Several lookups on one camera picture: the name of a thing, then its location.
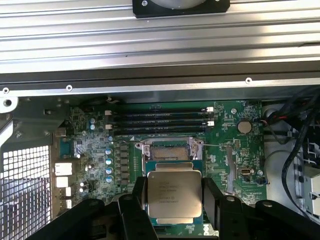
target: fan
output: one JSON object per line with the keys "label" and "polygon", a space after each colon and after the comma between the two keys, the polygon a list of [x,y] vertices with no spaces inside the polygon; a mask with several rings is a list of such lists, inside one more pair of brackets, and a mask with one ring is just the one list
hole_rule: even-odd
{"label": "fan", "polygon": [[137,18],[225,13],[230,0],[132,0]]}

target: silver metal frame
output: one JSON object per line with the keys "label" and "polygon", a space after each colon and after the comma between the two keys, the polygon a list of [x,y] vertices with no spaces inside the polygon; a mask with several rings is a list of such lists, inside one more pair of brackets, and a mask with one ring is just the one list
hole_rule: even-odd
{"label": "silver metal frame", "polygon": [[136,19],[131,0],[2,0],[0,73],[320,59],[320,2]]}

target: metal mesh grille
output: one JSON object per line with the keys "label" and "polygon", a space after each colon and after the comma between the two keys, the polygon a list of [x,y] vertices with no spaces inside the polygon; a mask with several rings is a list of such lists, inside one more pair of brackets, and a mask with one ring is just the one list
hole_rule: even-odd
{"label": "metal mesh grille", "polygon": [[3,153],[0,239],[23,240],[51,220],[49,147]]}

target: green circuit board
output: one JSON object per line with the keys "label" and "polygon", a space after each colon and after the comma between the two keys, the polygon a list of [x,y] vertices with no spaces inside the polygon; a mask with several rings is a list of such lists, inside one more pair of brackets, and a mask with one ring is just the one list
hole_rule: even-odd
{"label": "green circuit board", "polygon": [[[199,118],[204,113],[192,113],[195,114],[193,118],[190,109],[200,111],[210,109],[210,126],[195,128],[194,118]],[[181,121],[183,125],[191,127],[172,124],[175,118],[179,117],[175,115],[176,111],[186,113]],[[125,116],[127,121],[139,119],[139,127],[132,125],[123,130],[121,122],[124,120],[121,116]],[[169,120],[161,122],[167,124],[166,127],[159,123],[149,127],[148,119],[155,116],[168,118]],[[60,157],[80,156],[77,182],[86,180],[94,185],[90,192],[76,193],[72,205],[84,198],[97,198],[108,204],[114,196],[130,193],[136,178],[146,174],[143,169],[142,151],[137,149],[135,144],[160,137],[193,137],[202,140],[204,142],[202,176],[212,178],[223,192],[227,191],[228,176],[232,171],[228,164],[230,159],[226,147],[232,148],[232,161],[235,163],[232,194],[241,198],[246,204],[254,205],[257,201],[267,198],[266,182],[262,180],[265,156],[263,125],[259,121],[261,116],[262,103],[250,100],[107,103],[85,109],[72,107],[67,137],[60,140]],[[243,121],[250,124],[249,132],[239,131],[239,123]],[[106,164],[108,159],[111,160],[109,165]],[[250,170],[250,173],[242,174],[242,170]],[[112,176],[111,182],[106,181],[108,176]],[[215,231],[207,222],[204,214],[203,224],[158,226],[156,230],[159,234],[178,236],[214,235]]]}

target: motherboard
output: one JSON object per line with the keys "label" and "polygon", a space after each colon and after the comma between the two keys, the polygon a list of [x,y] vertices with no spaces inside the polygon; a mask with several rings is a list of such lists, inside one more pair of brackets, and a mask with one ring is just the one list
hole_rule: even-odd
{"label": "motherboard", "polygon": [[267,198],[261,116],[252,100],[72,107],[59,139],[60,159],[78,164],[72,205],[108,204],[147,176],[145,210],[158,234],[213,235],[201,178],[248,205]]}

